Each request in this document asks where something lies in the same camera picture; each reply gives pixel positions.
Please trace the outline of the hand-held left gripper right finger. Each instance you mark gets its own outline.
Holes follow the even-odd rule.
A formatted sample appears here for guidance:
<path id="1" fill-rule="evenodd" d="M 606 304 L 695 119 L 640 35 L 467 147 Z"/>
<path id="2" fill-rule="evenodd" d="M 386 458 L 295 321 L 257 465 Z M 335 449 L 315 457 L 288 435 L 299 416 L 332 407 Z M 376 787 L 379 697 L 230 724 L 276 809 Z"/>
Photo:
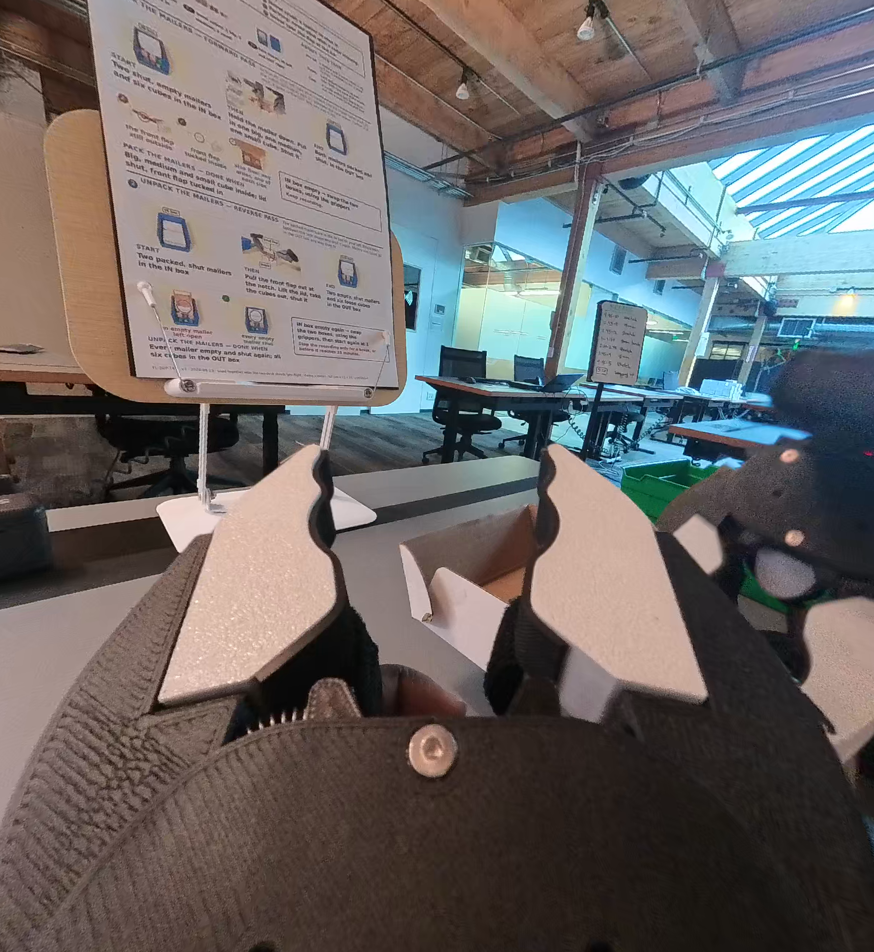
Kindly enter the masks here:
<path id="1" fill-rule="evenodd" d="M 540 459 L 532 621 L 565 654 L 562 712 L 598 722 L 626 690 L 701 705 L 704 677 L 653 523 L 567 448 Z"/>

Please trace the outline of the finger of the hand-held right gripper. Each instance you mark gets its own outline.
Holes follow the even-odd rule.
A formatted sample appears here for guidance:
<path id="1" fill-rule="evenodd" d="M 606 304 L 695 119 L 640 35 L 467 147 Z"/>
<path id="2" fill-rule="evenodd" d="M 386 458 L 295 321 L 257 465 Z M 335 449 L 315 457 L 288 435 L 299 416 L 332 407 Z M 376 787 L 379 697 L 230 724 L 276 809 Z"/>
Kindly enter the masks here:
<path id="1" fill-rule="evenodd" d="M 874 600 L 812 606 L 803 639 L 811 665 L 802 690 L 829 723 L 827 738 L 846 765 L 874 738 Z"/>
<path id="2" fill-rule="evenodd" d="M 693 515 L 672 533 L 706 575 L 715 575 L 725 564 L 719 530 L 702 515 Z"/>

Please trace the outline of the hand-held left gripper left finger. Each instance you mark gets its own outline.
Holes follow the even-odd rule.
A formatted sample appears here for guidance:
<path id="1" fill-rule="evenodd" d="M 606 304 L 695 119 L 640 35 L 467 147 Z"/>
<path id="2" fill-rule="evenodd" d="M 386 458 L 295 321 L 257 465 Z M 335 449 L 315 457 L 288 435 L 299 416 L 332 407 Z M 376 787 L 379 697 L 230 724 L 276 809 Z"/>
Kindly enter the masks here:
<path id="1" fill-rule="evenodd" d="M 348 601 L 332 547 L 334 486 L 327 451 L 300 448 L 225 512 L 169 657 L 157 701 L 180 707 L 237 694 L 294 659 Z"/>

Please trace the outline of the white cardboard mailer box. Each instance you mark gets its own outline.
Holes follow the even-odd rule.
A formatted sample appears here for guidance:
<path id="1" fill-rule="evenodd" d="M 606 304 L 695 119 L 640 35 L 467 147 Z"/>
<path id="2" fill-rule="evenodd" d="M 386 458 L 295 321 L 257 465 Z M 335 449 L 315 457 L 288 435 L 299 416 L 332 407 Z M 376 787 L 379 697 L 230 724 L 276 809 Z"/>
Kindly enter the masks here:
<path id="1" fill-rule="evenodd" d="M 481 670 L 535 551 L 537 506 L 480 517 L 399 545 L 410 615 Z"/>

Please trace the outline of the grey desk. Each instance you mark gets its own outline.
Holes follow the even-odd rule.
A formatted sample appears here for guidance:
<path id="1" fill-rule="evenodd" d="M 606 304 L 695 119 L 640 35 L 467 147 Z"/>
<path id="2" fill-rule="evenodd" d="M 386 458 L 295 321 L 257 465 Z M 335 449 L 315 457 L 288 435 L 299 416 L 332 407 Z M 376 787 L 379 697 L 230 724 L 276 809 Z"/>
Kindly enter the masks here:
<path id="1" fill-rule="evenodd" d="M 570 717 L 535 523 L 490 717 L 383 716 L 349 600 L 264 682 L 166 708 L 209 537 L 111 632 L 79 593 L 95 650 L 54 600 L 0 610 L 0 950 L 874 950 L 829 723 L 741 613 L 688 632 L 703 704 Z"/>

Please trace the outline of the person's left hand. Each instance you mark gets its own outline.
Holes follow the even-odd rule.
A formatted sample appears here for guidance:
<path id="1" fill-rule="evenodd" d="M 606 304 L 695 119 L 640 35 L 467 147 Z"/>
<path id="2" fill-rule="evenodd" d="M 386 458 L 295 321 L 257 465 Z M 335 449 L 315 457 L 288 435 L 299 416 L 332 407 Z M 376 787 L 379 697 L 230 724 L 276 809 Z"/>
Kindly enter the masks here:
<path id="1" fill-rule="evenodd" d="M 381 665 L 382 715 L 385 717 L 460 719 L 467 704 L 416 669 Z"/>

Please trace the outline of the green plastic bin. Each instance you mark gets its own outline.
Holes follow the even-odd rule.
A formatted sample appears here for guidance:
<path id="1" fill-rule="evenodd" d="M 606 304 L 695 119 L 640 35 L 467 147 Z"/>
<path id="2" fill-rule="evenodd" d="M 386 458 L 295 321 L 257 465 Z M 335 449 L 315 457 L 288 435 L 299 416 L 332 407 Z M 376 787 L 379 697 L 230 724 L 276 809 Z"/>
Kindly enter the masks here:
<path id="1" fill-rule="evenodd" d="M 729 600 L 745 596 L 788 615 L 832 601 L 835 593 L 822 587 L 827 576 L 820 570 L 809 587 L 787 594 L 778 583 L 767 587 L 755 571 L 759 548 L 787 549 L 788 532 L 800 530 L 800 519 L 810 516 L 810 489 L 780 457 L 769 450 L 735 470 L 687 460 L 632 466 L 624 470 L 621 489 L 658 531 L 675 536 L 694 517 L 706 521 L 722 553 L 721 563 L 706 572 Z"/>

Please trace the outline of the background wooden table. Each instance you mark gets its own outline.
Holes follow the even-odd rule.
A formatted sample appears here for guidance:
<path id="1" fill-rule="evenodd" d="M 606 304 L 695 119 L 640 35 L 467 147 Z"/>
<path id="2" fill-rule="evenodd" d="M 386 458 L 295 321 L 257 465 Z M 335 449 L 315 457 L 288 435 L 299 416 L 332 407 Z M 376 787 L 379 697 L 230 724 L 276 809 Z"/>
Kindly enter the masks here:
<path id="1" fill-rule="evenodd" d="M 716 463 L 723 458 L 743 461 L 762 447 L 801 443 L 810 435 L 767 422 L 733 418 L 672 424 L 669 436 L 684 441 L 683 453 L 693 461 Z"/>
<path id="2" fill-rule="evenodd" d="M 487 411 L 507 412 L 516 409 L 521 403 L 524 403 L 526 411 L 536 412 L 540 415 L 542 422 L 549 415 L 547 411 L 558 408 L 563 403 L 570 405 L 573 402 L 584 402 L 591 410 L 595 410 L 598 402 L 609 405 L 615 409 L 618 406 L 634 404 L 636 396 L 626 394 L 616 389 L 600 390 L 592 387 L 573 387 L 568 392 L 541 392 L 541 391 L 522 391 L 515 388 L 513 384 L 487 384 L 460 383 L 451 378 L 441 378 L 439 376 L 417 375 L 416 380 L 420 381 L 435 391 L 450 390 L 454 396 L 466 395 L 478 399 Z M 541 451 L 547 444 L 534 448 L 533 435 L 526 436 L 526 446 L 523 449 L 524 457 L 538 460 Z"/>

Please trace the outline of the black office chair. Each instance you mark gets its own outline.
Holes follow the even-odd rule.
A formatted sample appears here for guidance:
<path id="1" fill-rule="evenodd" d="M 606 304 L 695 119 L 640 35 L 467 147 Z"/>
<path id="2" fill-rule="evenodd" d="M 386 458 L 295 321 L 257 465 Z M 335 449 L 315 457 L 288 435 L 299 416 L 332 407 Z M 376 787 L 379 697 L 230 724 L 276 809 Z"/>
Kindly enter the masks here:
<path id="1" fill-rule="evenodd" d="M 166 494 L 193 494 L 197 490 L 197 471 L 187 467 L 187 458 L 198 455 L 199 423 L 196 416 L 132 417 L 116 414 L 95 416 L 98 434 L 115 449 L 103 484 L 103 500 L 110 501 L 116 491 L 142 489 L 142 498 Z M 155 458 L 167 467 L 122 481 L 116 479 L 119 466 L 145 465 Z"/>
<path id="2" fill-rule="evenodd" d="M 484 380 L 486 373 L 486 351 L 441 347 L 439 377 L 475 384 Z M 467 455 L 485 460 L 488 458 L 486 453 L 473 445 L 473 437 L 491 434 L 502 425 L 494 411 L 487 411 L 475 397 L 454 396 L 452 391 L 442 389 L 436 392 L 431 417 L 443 426 L 443 443 L 422 454 L 421 462 L 425 466 L 436 457 L 441 462 L 461 462 Z"/>
<path id="3" fill-rule="evenodd" d="M 545 360 L 516 354 L 513 356 L 513 385 L 522 391 L 542 391 L 546 389 L 550 382 L 546 378 Z M 503 438 L 498 449 L 503 450 L 507 444 L 518 444 L 526 446 L 526 436 L 533 435 L 534 448 L 538 448 L 550 442 L 552 428 L 560 423 L 569 422 L 571 414 L 567 409 L 568 404 L 563 403 L 558 408 L 547 411 L 549 414 L 545 420 L 540 422 L 541 417 L 536 412 L 526 411 L 525 404 L 521 403 L 516 409 L 508 410 L 507 416 L 514 422 L 526 424 L 526 432 L 521 435 L 514 435 Z"/>

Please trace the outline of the standing whiteboard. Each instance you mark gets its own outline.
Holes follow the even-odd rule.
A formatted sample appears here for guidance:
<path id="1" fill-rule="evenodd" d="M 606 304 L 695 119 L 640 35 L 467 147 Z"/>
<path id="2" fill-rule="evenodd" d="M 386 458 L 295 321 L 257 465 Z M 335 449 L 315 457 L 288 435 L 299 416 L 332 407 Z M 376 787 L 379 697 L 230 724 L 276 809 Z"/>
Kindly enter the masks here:
<path id="1" fill-rule="evenodd" d="M 648 312 L 642 306 L 608 300 L 597 304 L 587 383 L 636 385 L 647 321 Z"/>

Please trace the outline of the printed instruction sheet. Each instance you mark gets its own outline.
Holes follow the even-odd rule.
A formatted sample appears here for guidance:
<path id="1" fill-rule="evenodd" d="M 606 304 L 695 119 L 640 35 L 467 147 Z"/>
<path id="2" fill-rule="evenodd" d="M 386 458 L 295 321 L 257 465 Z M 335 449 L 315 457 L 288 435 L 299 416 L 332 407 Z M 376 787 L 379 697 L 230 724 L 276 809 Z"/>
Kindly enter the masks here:
<path id="1" fill-rule="evenodd" d="M 371 37 L 324 2 L 86 6 L 135 376 L 397 388 Z"/>

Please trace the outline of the beige partition panel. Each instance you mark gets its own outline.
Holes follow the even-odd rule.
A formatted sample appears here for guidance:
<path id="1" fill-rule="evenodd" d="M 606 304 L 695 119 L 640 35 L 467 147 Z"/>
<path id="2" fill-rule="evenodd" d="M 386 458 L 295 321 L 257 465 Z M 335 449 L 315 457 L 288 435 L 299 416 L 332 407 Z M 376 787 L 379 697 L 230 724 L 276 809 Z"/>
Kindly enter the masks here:
<path id="1" fill-rule="evenodd" d="M 44 128 L 0 111 L 0 346 L 67 356 Z"/>

